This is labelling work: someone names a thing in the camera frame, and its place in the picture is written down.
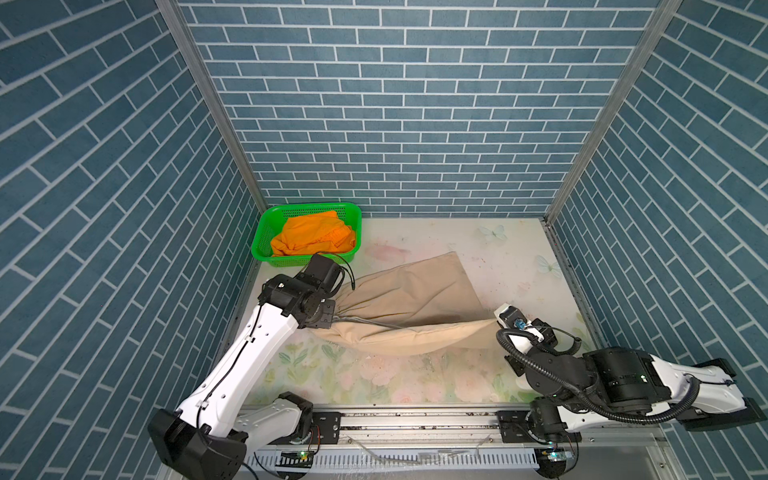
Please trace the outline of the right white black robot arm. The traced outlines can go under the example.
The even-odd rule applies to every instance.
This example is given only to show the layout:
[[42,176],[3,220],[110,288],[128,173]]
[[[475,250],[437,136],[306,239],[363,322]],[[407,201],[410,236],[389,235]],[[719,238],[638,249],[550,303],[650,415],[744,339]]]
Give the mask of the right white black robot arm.
[[766,421],[757,402],[743,395],[736,372],[723,359],[694,366],[641,350],[609,347],[581,353],[573,337],[557,347],[560,329],[507,310],[496,340],[515,374],[537,393],[528,428],[556,443],[609,424],[658,425],[676,421],[689,432],[724,430]]

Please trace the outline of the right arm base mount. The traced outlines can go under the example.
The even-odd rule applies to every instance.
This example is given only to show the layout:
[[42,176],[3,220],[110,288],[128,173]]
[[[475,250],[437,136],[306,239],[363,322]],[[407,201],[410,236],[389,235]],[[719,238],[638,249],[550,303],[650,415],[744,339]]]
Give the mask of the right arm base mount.
[[576,444],[582,441],[580,433],[556,431],[545,433],[535,427],[529,410],[500,410],[496,412],[498,430],[504,444],[536,443],[554,446],[560,443]]

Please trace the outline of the beige drawstring shorts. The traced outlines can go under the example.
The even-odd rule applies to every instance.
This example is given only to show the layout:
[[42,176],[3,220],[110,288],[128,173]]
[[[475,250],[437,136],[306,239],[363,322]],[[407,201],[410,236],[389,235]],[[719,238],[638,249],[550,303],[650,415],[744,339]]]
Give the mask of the beige drawstring shorts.
[[455,252],[360,277],[335,302],[333,325],[313,334],[368,354],[486,349],[499,329]]

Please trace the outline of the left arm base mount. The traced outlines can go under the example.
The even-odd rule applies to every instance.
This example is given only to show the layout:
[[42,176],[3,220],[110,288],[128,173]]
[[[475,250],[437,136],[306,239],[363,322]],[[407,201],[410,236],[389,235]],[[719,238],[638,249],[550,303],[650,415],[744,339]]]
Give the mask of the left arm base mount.
[[297,430],[273,442],[273,445],[336,445],[341,432],[339,411],[314,412],[310,419],[302,418]]

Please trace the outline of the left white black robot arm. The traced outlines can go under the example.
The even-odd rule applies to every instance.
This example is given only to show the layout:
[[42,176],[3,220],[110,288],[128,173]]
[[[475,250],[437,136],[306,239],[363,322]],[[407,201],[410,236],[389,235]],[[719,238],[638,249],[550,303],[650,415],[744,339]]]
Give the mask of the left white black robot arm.
[[343,273],[300,272],[267,281],[243,331],[201,385],[174,410],[158,409],[147,430],[167,467],[187,479],[232,479],[249,451],[275,440],[315,443],[313,405],[286,392],[243,417],[249,392],[297,330],[330,325]]

